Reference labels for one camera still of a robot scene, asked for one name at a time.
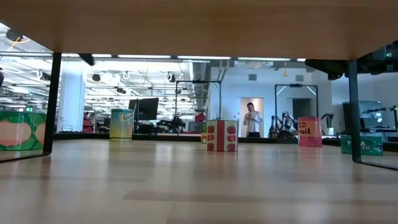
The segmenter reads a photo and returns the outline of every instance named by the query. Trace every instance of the black metal frame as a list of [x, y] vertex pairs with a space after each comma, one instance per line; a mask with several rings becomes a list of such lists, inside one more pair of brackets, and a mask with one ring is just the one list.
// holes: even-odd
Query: black metal frame
[[291, 88], [302, 88], [304, 86], [308, 86], [308, 87], [314, 87], [315, 88], [315, 94], [317, 97], [317, 117], [319, 117], [319, 106], [318, 106], [318, 85], [297, 85], [297, 84], [276, 84], [275, 85], [275, 118], [277, 118], [278, 116], [278, 110], [277, 110], [277, 88], [278, 86], [289, 86]]
[[219, 98], [219, 102], [218, 102], [218, 106], [219, 106], [219, 109], [218, 109], [218, 116], [219, 116], [219, 118], [221, 117], [221, 82], [222, 82], [222, 80], [221, 81], [176, 81], [175, 82], [175, 116], [177, 116], [177, 97], [178, 97], [178, 93], [177, 93], [177, 91], [178, 91], [178, 84], [179, 83], [194, 83], [194, 84], [209, 84], [209, 89], [210, 89], [210, 83], [218, 83], [219, 84], [219, 86], [220, 86], [220, 92], [219, 92], [219, 94], [220, 94], [220, 98]]
[[44, 145], [43, 152], [41, 154], [33, 154], [29, 156], [22, 156], [13, 159], [5, 159], [0, 162], [10, 162], [19, 159], [29, 159], [40, 156], [50, 155], [52, 152], [52, 143], [54, 135], [55, 126], [55, 114], [57, 112], [57, 97], [58, 88], [60, 81], [60, 71], [61, 71], [61, 53], [54, 52], [52, 58], [52, 70], [51, 70], [51, 80], [50, 80], [50, 91], [49, 91], [49, 103], [47, 105], [47, 118], [45, 121], [45, 133], [44, 133]]
[[348, 81], [349, 81], [349, 106], [351, 111], [351, 149], [353, 161], [358, 164], [364, 164], [374, 167], [380, 167], [390, 170], [398, 170], [398, 167], [364, 162], [361, 158], [360, 148], [360, 129], [359, 129], [359, 106], [358, 106], [358, 66], [356, 60], [348, 62]]

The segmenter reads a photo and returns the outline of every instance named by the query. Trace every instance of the white box with red circles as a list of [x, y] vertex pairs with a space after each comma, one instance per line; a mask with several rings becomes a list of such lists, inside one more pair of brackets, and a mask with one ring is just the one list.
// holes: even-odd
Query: white box with red circles
[[238, 150], [238, 122], [207, 121], [207, 150], [235, 152]]

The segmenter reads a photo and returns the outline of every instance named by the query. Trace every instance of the wall vent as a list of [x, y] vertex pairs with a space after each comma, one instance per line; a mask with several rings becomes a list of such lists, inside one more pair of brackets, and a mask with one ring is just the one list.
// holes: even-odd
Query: wall vent
[[304, 75], [296, 75], [296, 82], [304, 82]]
[[257, 75], [256, 74], [249, 74], [249, 81], [257, 81]]

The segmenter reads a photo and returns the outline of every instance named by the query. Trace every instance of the black metal table leg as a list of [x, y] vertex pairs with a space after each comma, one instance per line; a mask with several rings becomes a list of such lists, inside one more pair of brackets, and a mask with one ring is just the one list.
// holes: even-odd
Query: black metal table leg
[[55, 119], [56, 119], [55, 114], [57, 112], [58, 87], [59, 87], [60, 71], [61, 71], [61, 59], [62, 59], [62, 54], [54, 52], [52, 58], [49, 103], [47, 106], [47, 118], [45, 124], [45, 134], [44, 134], [44, 146], [43, 146], [44, 155], [49, 155], [52, 152], [52, 142], [54, 135]]
[[349, 106], [351, 111], [351, 148], [354, 162], [361, 162], [359, 136], [358, 71], [356, 60], [348, 62]]

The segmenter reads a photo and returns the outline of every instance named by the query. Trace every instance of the computer monitor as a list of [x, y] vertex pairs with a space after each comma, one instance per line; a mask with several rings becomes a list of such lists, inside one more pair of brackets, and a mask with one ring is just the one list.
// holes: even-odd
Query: computer monitor
[[129, 109], [135, 110], [134, 119], [136, 121], [156, 120], [158, 105], [159, 98], [130, 100]]

